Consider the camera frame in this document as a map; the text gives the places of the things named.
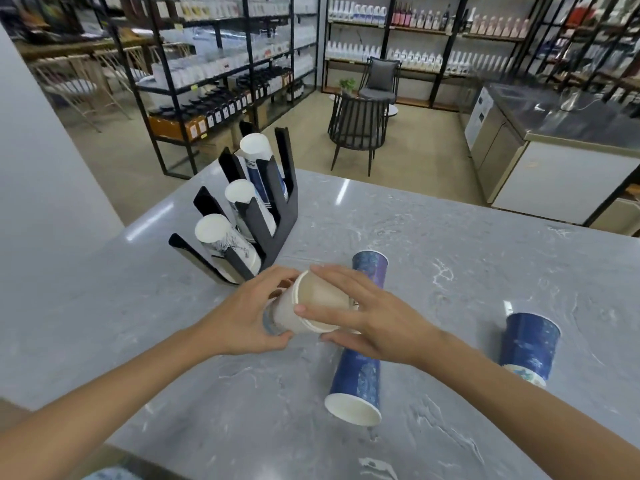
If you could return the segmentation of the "white sketch-print cup stack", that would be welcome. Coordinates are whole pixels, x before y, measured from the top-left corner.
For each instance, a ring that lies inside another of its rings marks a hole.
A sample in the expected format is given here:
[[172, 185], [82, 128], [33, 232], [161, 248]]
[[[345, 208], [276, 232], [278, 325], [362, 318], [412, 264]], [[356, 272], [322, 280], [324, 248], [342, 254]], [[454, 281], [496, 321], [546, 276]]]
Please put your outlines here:
[[224, 252], [233, 250], [251, 270], [252, 275], [259, 273], [262, 261], [253, 245], [221, 214], [202, 217], [195, 226], [195, 236], [211, 255], [213, 267], [233, 284], [239, 284], [240, 275], [225, 258]]

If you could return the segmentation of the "wooden table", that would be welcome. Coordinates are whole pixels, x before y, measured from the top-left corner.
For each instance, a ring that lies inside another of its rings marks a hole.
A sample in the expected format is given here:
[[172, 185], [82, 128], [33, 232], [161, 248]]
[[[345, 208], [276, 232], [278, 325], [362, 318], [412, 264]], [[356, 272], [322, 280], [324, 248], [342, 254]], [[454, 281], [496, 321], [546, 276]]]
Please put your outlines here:
[[85, 55], [92, 54], [100, 50], [116, 49], [116, 44], [112, 38], [52, 45], [33, 45], [26, 41], [14, 41], [13, 44], [26, 63], [46, 58]]

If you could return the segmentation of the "nested blue paper cups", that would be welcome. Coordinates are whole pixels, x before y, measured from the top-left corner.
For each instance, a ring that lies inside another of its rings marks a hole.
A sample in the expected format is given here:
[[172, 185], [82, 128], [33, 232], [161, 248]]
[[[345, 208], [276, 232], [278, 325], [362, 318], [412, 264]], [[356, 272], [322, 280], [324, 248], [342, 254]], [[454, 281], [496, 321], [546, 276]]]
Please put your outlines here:
[[[380, 289], [385, 286], [388, 259], [375, 250], [361, 250], [351, 259], [352, 268], [366, 275]], [[347, 423], [375, 427], [381, 422], [381, 365], [345, 348], [324, 405], [329, 413]]]

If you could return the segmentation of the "orange cardboard box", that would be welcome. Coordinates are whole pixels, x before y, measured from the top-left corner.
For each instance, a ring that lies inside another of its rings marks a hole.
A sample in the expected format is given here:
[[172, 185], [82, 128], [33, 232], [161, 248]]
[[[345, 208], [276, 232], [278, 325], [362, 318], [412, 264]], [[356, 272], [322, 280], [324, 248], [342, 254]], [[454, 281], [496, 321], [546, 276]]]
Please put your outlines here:
[[206, 117], [197, 115], [192, 118], [187, 117], [185, 122], [180, 123], [176, 118], [169, 118], [160, 113], [149, 112], [148, 122], [151, 133], [155, 137], [163, 137], [173, 141], [190, 143], [207, 136], [209, 126]]

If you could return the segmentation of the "single blue paper cup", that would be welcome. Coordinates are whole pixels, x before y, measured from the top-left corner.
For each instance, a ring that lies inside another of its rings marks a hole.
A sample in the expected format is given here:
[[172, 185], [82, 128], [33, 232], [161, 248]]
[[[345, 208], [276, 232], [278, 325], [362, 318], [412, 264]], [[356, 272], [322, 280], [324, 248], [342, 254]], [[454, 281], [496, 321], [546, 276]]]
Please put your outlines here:
[[540, 388], [546, 388], [561, 329], [532, 313], [512, 313], [502, 334], [499, 365]]

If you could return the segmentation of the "black shelf rack with jars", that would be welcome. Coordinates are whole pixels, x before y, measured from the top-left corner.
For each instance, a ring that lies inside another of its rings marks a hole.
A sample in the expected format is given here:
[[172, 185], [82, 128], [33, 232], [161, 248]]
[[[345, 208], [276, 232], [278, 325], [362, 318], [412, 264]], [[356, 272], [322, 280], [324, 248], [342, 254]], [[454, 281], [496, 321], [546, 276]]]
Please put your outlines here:
[[[239, 143], [240, 122], [263, 130], [316, 90], [321, 0], [90, 0], [116, 44], [101, 55], [132, 92], [164, 175], [189, 179]], [[190, 143], [151, 133], [148, 113], [236, 73], [287, 66], [291, 86]]]

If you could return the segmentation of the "beige paper cup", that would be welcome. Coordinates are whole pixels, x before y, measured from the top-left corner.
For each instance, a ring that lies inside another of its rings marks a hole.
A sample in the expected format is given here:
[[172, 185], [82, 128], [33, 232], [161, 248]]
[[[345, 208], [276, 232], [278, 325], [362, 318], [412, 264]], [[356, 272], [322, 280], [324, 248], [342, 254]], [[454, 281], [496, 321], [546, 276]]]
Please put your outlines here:
[[294, 312], [296, 305], [325, 306], [342, 311], [355, 309], [352, 298], [311, 271], [302, 272], [292, 284], [279, 285], [276, 290], [276, 297], [268, 300], [260, 319], [262, 329], [272, 336], [286, 331], [321, 334], [340, 329], [336, 325], [300, 317]]

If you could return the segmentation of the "black shelf rack with bottles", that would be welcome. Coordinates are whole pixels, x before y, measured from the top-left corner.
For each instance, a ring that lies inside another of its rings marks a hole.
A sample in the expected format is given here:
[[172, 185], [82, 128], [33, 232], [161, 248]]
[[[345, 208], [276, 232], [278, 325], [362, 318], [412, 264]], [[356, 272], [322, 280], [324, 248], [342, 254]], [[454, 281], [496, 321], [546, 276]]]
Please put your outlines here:
[[339, 92], [339, 80], [354, 78], [359, 87], [366, 64], [348, 64], [325, 60], [329, 41], [354, 45], [380, 46], [386, 59], [389, 48], [442, 54], [444, 65], [436, 75], [401, 69], [397, 103], [437, 111], [460, 111], [462, 98], [471, 93], [482, 80], [500, 80], [513, 74], [472, 73], [468, 76], [446, 77], [445, 65], [453, 50], [515, 56], [523, 48], [532, 19], [543, 0], [402, 0], [421, 9], [441, 12], [441, 31], [421, 31], [409, 28], [390, 28], [394, 3], [397, 0], [352, 0], [359, 4], [387, 7], [384, 28], [370, 25], [329, 23], [327, 0], [324, 9], [323, 42], [321, 49], [321, 81], [319, 87], [327, 95]]

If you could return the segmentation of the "person's left forearm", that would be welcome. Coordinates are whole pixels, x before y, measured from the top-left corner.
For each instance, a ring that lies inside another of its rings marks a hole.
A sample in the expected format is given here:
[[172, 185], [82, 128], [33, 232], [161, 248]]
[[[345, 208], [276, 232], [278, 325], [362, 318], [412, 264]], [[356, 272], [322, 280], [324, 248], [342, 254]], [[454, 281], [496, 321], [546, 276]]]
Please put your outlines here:
[[0, 480], [63, 480], [181, 375], [222, 354], [192, 326], [30, 413], [0, 434]]

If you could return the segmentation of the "person's right forearm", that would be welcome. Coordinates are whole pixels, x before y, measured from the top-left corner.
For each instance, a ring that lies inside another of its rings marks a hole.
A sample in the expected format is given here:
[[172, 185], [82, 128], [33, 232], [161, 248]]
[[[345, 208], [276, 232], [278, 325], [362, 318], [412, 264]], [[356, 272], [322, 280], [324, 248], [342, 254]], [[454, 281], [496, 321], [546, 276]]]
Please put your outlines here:
[[552, 480], [640, 480], [640, 449], [450, 333], [415, 366], [462, 396]]

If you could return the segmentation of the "white and blue cup stack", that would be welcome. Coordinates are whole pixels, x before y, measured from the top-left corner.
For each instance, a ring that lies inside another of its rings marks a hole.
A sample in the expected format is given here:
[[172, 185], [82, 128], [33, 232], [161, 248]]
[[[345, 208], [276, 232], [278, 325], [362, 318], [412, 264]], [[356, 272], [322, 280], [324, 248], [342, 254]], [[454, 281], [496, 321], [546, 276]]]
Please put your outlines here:
[[244, 158], [249, 181], [254, 185], [265, 206], [270, 209], [271, 204], [266, 194], [265, 184], [257, 166], [258, 160], [270, 161], [274, 156], [268, 138], [261, 133], [244, 136], [239, 144], [239, 154]]

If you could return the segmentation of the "stainless steel counter unit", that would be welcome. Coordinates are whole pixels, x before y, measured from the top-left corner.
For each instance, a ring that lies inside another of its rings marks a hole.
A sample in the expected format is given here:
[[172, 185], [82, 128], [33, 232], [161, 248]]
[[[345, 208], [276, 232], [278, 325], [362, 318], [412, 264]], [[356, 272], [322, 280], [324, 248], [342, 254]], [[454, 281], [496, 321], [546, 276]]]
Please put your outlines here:
[[490, 207], [590, 226], [640, 178], [640, 119], [580, 89], [484, 86], [494, 105], [469, 151]]

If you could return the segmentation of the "person's right hand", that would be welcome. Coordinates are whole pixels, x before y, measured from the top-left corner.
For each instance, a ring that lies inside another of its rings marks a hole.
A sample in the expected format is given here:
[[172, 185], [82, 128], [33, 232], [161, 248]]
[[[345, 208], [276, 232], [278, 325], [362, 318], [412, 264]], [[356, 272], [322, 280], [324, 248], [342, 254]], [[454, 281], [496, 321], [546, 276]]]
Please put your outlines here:
[[342, 311], [297, 305], [294, 307], [297, 315], [361, 334], [361, 347], [349, 349], [364, 356], [428, 370], [428, 359], [447, 338], [444, 331], [359, 271], [334, 264], [313, 265], [310, 270], [354, 299], [358, 308]]

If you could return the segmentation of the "row of white bottles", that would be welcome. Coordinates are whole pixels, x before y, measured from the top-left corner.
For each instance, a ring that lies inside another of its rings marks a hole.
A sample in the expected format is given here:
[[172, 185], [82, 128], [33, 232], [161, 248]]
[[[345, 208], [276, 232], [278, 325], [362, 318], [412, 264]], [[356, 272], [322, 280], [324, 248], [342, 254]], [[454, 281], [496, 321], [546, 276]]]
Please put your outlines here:
[[384, 28], [387, 21], [387, 7], [359, 4], [352, 0], [327, 0], [327, 20], [329, 23], [370, 25]]

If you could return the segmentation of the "black slatted metal chair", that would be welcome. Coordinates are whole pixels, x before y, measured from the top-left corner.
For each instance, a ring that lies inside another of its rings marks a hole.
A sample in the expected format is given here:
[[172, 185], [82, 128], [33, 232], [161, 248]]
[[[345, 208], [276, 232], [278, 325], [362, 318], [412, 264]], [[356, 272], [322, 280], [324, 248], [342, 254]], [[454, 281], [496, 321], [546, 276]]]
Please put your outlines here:
[[345, 92], [333, 96], [327, 133], [335, 145], [331, 170], [341, 148], [367, 152], [367, 175], [371, 176], [375, 152], [386, 141], [390, 101], [366, 99]]

